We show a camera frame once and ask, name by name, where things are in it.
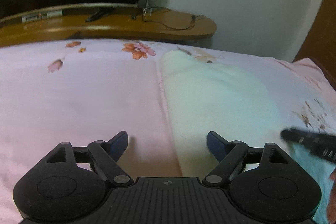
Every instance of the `circular pad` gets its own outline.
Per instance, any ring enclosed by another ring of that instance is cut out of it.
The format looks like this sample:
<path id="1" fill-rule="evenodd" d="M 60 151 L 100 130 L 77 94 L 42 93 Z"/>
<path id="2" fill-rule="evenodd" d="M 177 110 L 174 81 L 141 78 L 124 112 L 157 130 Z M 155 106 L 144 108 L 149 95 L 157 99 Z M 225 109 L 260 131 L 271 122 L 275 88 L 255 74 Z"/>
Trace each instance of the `circular pad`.
<path id="1" fill-rule="evenodd" d="M 269 198 L 286 199 L 296 194 L 297 186 L 289 179 L 271 177 L 259 182 L 259 190 Z"/>
<path id="2" fill-rule="evenodd" d="M 75 165 L 32 168 L 13 190 L 14 202 L 24 215 L 48 223 L 83 217 L 97 208 L 104 196 L 104 181 Z"/>
<path id="3" fill-rule="evenodd" d="M 271 164 L 238 175 L 230 196 L 250 218 L 266 223 L 300 223 L 311 218 L 321 199 L 318 184 L 304 170 Z"/>
<path id="4" fill-rule="evenodd" d="M 38 192 L 46 198 L 63 198 L 76 190 L 77 183 L 64 176 L 55 176 L 42 180 L 37 185 Z"/>

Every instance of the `hand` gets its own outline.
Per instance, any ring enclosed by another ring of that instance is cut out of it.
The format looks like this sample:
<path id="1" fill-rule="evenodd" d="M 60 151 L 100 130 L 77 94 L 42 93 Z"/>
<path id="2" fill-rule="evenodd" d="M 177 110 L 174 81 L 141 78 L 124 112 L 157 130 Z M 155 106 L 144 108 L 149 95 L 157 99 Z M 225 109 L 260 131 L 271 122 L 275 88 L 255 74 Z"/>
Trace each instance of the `hand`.
<path id="1" fill-rule="evenodd" d="M 330 179 L 334 181 L 334 184 L 330 192 L 329 204 L 327 207 L 327 218 L 330 224 L 334 224 L 336 222 L 336 168 L 331 173 Z"/>

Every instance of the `bed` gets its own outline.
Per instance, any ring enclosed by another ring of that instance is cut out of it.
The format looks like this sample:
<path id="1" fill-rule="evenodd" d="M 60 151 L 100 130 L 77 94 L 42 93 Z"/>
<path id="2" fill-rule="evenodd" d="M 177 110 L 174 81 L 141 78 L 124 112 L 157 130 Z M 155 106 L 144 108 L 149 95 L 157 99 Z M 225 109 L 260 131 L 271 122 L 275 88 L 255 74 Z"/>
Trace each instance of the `bed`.
<path id="1" fill-rule="evenodd" d="M 134 178 L 204 177 L 216 165 L 206 149 L 209 131 L 254 147 L 275 142 L 320 184 L 315 221 L 326 223 L 334 166 L 279 137 L 290 126 L 336 132 L 336 93 L 309 59 L 290 64 L 161 42 L 67 40 L 1 48 L 0 81 L 3 224 L 22 220 L 13 187 L 58 143 L 86 146 L 123 130 L 129 147 L 118 163 Z"/>

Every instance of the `black gripper base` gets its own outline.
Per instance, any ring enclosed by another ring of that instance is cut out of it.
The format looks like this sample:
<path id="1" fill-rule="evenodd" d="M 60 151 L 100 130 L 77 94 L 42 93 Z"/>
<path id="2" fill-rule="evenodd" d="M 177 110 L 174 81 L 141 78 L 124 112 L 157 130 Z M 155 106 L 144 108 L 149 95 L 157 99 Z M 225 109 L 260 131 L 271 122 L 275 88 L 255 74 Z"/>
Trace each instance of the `black gripper base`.
<path id="1" fill-rule="evenodd" d="M 115 188 L 90 215 L 67 224 L 258 224 L 237 211 L 218 188 L 197 178 L 138 178 Z M 313 224 L 305 220 L 300 224 Z M 23 220 L 21 224 L 36 224 Z"/>

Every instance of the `pink flower print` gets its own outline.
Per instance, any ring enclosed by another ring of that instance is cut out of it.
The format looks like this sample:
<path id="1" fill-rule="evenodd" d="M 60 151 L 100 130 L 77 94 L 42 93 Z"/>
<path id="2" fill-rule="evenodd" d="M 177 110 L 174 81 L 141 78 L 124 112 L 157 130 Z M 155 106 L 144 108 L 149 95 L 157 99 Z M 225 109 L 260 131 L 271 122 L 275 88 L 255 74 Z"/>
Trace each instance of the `pink flower print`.
<path id="1" fill-rule="evenodd" d="M 134 43 L 134 48 L 136 51 L 140 51 L 140 52 L 144 52 L 144 53 L 148 53 L 151 56 L 155 56 L 156 53 L 153 49 L 151 49 L 148 45 L 139 42 L 139 43 Z"/>
<path id="2" fill-rule="evenodd" d="M 54 71 L 59 70 L 62 66 L 63 66 L 62 60 L 58 59 L 48 66 L 48 72 L 53 73 Z"/>

